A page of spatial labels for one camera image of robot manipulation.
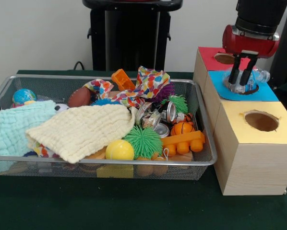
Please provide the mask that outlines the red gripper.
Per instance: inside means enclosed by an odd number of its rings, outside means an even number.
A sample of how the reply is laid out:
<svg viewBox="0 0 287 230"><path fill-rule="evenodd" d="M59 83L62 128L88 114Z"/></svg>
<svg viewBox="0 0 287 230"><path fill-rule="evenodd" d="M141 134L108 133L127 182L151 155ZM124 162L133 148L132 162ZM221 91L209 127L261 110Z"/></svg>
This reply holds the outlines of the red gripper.
<svg viewBox="0 0 287 230"><path fill-rule="evenodd" d="M272 36L251 34L239 30L234 25L225 27L222 45L227 53L234 54L234 63L228 79L230 84L235 84L239 75L239 66L242 59L241 54L251 55L246 69L240 78L240 85L246 85L250 74L258 58L270 58L278 48L280 36L274 33Z"/></svg>

